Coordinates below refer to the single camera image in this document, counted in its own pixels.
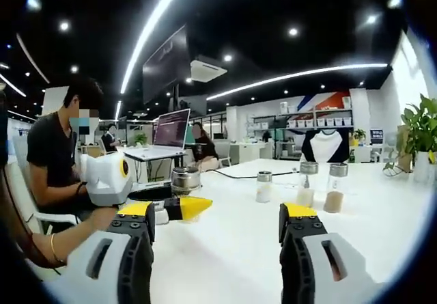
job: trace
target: ceiling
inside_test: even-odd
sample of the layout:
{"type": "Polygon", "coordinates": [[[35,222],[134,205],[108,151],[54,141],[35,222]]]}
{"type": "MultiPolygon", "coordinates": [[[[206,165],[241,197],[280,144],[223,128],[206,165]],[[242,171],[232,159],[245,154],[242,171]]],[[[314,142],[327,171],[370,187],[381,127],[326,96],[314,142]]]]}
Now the ceiling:
{"type": "MultiPolygon", "coordinates": [[[[387,8],[388,1],[174,0],[145,43],[127,90],[121,95],[130,57],[159,0],[40,0],[39,11],[28,10],[26,0],[9,0],[16,10],[0,30],[0,62],[10,68],[0,68],[0,73],[27,95],[24,98],[7,87],[11,110],[31,118],[41,113],[42,90],[55,86],[53,80],[58,74],[69,73],[71,66],[77,65],[81,74],[93,77],[102,86],[105,100],[100,118],[113,119],[121,100],[119,116],[145,111],[144,118],[151,119],[167,111],[168,89],[144,105],[142,65],[183,25],[188,29],[191,56],[215,59],[228,73],[209,83],[182,82],[180,95],[213,95],[316,68],[389,64],[406,22],[400,9],[387,8]],[[369,16],[377,17],[374,24],[367,23],[369,16]],[[62,20],[70,23],[66,32],[59,30],[62,20]],[[291,28],[298,31],[296,36],[289,34],[291,28]],[[52,82],[48,84],[32,66],[16,34],[52,82]],[[224,55],[233,59],[223,61],[224,55]]],[[[351,87],[379,89],[388,73],[389,68],[385,68],[298,77],[210,100],[208,108],[211,112],[224,111],[226,103],[247,105],[351,87]]]]}

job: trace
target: recessed spotlight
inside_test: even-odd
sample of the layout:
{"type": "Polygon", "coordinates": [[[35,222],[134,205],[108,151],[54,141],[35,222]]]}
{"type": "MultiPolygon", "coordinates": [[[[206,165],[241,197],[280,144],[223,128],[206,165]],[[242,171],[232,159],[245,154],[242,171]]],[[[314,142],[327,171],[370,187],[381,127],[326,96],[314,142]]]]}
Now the recessed spotlight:
{"type": "Polygon", "coordinates": [[[398,8],[402,5],[402,0],[390,0],[389,1],[389,8],[394,9],[398,8]]]}
{"type": "Polygon", "coordinates": [[[41,1],[40,0],[27,0],[26,6],[27,6],[27,9],[37,12],[37,11],[41,10],[41,1]]]}
{"type": "Polygon", "coordinates": [[[369,16],[369,18],[367,19],[367,24],[375,24],[377,18],[378,17],[375,15],[369,16]]]}
{"type": "Polygon", "coordinates": [[[63,20],[59,23],[59,30],[61,32],[67,32],[70,28],[70,23],[66,20],[63,20]]]}
{"type": "Polygon", "coordinates": [[[290,34],[291,36],[297,36],[299,34],[299,31],[293,28],[288,31],[288,34],[290,34]]]}

